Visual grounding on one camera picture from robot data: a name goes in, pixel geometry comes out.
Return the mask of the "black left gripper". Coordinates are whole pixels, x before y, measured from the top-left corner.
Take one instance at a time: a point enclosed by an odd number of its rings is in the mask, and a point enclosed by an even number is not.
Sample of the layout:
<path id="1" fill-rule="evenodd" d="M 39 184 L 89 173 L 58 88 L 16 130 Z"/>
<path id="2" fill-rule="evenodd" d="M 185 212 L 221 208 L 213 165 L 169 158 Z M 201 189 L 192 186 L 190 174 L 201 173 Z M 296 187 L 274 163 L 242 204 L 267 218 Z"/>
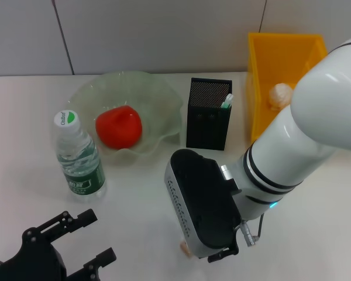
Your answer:
<path id="1" fill-rule="evenodd" d="M 45 222 L 40 227 L 30 228 L 22 235 L 18 253 L 0 265 L 0 280 L 66 280 L 99 281 L 99 268 L 116 261 L 112 248 L 98 254 L 83 265 L 83 268 L 67 276 L 64 262 L 52 242 L 67 233 L 72 233 L 97 221 L 92 209 L 73 218 L 68 211 Z"/>

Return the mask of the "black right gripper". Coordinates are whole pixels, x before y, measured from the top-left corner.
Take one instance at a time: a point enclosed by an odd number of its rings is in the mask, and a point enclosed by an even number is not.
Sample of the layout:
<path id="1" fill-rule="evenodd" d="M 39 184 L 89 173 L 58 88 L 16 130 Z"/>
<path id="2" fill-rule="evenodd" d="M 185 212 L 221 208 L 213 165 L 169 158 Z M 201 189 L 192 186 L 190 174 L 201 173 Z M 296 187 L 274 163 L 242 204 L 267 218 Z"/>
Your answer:
<path id="1" fill-rule="evenodd" d="M 228 256 L 237 255 L 238 253 L 239 253 L 239 247 L 236 241 L 236 233 L 234 233 L 232 243 L 227 248 L 219 251 L 216 254 L 209 256 L 207 261 L 208 263 L 213 263 L 216 261 L 220 261 Z"/>

